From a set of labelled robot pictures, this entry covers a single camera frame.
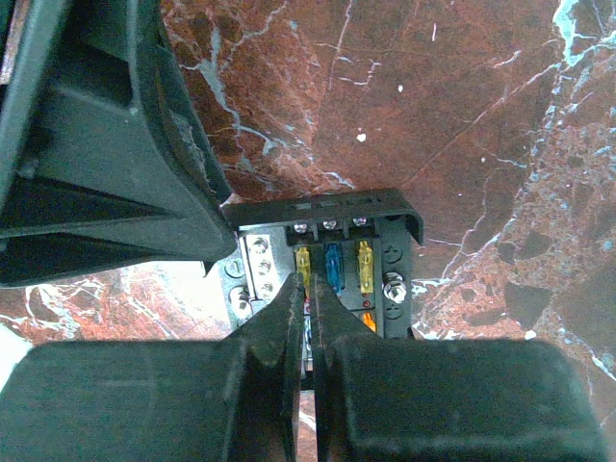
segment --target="black plastic bracket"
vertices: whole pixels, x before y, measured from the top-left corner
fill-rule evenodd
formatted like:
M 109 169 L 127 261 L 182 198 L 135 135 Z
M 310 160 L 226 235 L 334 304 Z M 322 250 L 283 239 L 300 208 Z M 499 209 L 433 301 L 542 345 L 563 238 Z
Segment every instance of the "black plastic bracket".
M 319 460 L 606 462 L 555 347 L 381 339 L 312 291 Z M 0 394 L 3 460 L 294 461 L 302 308 L 291 276 L 221 342 L 35 348 Z
M 0 287 L 236 248 L 158 0 L 33 0 L 0 104 Z

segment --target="red marble surface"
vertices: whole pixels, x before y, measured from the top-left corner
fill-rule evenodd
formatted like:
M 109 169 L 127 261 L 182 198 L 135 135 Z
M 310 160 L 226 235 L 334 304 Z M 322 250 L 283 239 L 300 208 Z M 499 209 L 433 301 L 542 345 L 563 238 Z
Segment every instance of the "red marble surface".
M 317 421 L 315 415 L 315 394 L 313 392 L 302 392 L 299 397 L 297 462 L 317 460 Z
M 416 335 L 557 344 L 612 443 L 615 8 L 162 3 L 236 200 L 399 188 L 426 223 L 412 281 Z M 213 305 L 182 301 L 187 284 L 137 268 L 3 291 L 0 321 L 35 344 L 224 336 Z M 314 433 L 306 422 L 301 429 L 304 460 L 315 460 L 306 443 Z

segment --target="screw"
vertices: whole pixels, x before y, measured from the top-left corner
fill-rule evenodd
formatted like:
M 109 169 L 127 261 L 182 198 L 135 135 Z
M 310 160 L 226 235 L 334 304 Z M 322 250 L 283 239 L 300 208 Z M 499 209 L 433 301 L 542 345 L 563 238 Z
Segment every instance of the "screw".
M 262 276 L 265 276 L 268 272 L 270 272 L 270 269 L 271 269 L 271 263 L 267 260 L 264 260 L 263 262 L 259 264 L 259 268 L 257 269 L 257 272 L 261 274 Z
M 360 218 L 353 219 L 353 224 L 355 226 L 366 226 L 366 223 L 368 223 L 368 219 L 366 217 L 360 217 Z
M 323 222 L 323 228 L 325 228 L 327 231 L 331 231 L 332 229 L 336 229 L 337 224 L 338 222 L 336 222 L 335 219 L 329 219 Z
M 401 304 L 406 298 L 406 284 L 402 276 L 397 272 L 387 272 L 383 279 L 383 294 L 394 303 Z
M 227 262 L 224 266 L 224 272 L 226 272 L 229 277 L 233 277 L 234 279 L 239 279 L 244 276 L 244 264 L 242 260 L 239 258 L 234 258 L 233 260 Z
M 269 282 L 266 282 L 263 286 L 261 286 L 261 292 L 263 293 L 263 298 L 271 298 L 273 286 Z
M 308 231 L 308 223 L 294 224 L 293 229 L 297 234 L 305 234 Z
M 231 308 L 238 318 L 246 318 L 252 316 L 252 305 L 250 304 L 250 295 L 244 286 L 234 287 L 229 291 L 229 301 Z
M 259 238 L 250 246 L 250 251 L 257 255 L 263 255 L 268 250 L 268 247 L 268 242 L 263 238 Z

